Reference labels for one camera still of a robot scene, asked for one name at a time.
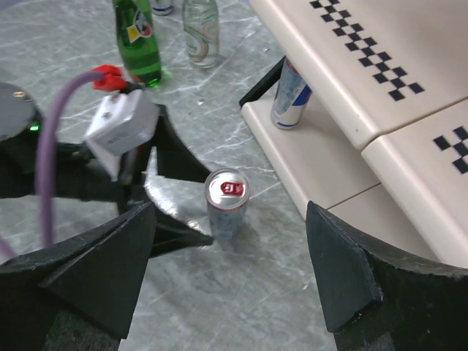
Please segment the light blue drink can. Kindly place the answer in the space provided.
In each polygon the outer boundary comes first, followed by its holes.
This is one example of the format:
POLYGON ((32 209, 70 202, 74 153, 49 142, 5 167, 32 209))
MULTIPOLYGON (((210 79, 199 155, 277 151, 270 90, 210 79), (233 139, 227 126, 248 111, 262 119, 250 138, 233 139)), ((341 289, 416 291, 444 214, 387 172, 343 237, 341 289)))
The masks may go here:
POLYGON ((204 189, 211 234, 217 239, 232 239, 245 222, 250 183, 240 170, 221 168, 205 180, 204 189))

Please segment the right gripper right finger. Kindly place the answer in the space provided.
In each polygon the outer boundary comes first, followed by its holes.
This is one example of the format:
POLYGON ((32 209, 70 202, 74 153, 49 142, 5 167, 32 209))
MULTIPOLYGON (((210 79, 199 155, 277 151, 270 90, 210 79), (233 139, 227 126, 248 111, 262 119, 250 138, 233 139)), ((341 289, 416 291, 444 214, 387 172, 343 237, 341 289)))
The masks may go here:
POLYGON ((338 350, 466 350, 467 270, 411 254, 316 203, 309 254, 338 350))

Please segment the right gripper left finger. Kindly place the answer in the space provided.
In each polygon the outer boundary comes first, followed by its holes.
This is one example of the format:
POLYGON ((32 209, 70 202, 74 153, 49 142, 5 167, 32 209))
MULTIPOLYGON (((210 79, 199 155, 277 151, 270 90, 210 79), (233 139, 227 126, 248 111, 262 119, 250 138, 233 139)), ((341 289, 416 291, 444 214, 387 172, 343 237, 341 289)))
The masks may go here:
POLYGON ((144 203, 48 249, 1 264, 2 350, 117 350, 154 240, 144 203))

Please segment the Red Bull can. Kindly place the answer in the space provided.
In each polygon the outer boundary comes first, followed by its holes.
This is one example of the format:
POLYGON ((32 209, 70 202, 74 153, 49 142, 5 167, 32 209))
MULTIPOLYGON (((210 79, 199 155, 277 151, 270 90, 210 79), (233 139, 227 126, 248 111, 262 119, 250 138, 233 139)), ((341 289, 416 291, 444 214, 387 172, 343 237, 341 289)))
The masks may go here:
POLYGON ((296 127, 311 94, 306 81, 286 58, 270 113, 273 125, 279 129, 296 127))

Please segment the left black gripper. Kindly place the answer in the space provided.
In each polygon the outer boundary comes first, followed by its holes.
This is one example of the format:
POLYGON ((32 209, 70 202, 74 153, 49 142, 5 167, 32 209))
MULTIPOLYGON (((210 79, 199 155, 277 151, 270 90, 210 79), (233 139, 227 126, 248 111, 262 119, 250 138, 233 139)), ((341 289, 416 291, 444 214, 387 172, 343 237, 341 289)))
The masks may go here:
MULTIPOLYGON (((159 105, 159 119, 150 142, 136 152, 121 158, 121 175, 112 182, 97 158, 87 146, 74 146, 72 153, 72 177, 88 177, 82 186, 73 191, 83 201, 114 202, 118 212, 124 214, 142 202, 152 199, 149 192, 150 161, 155 161, 154 172, 158 176, 178 181, 205 183, 211 171, 184 145, 170 122, 167 108, 159 105)), ((160 256, 187 247, 210 246, 214 239, 189 227, 187 224, 163 212, 154 210, 156 232, 151 249, 152 256, 160 256)))

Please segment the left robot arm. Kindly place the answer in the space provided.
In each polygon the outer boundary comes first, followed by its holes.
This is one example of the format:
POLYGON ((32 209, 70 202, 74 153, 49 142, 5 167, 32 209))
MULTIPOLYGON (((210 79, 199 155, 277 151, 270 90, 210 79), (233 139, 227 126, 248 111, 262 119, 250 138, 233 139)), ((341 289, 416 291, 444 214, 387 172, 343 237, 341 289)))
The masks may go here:
POLYGON ((18 86, 1 85, 1 197, 36 195, 42 246, 56 242, 57 197, 115 203, 120 213, 149 201, 146 173, 203 183, 209 169, 183 144, 167 108, 121 78, 89 72, 69 82, 48 118, 18 86), (56 129, 72 94, 86 83, 106 92, 82 143, 60 143, 56 129))

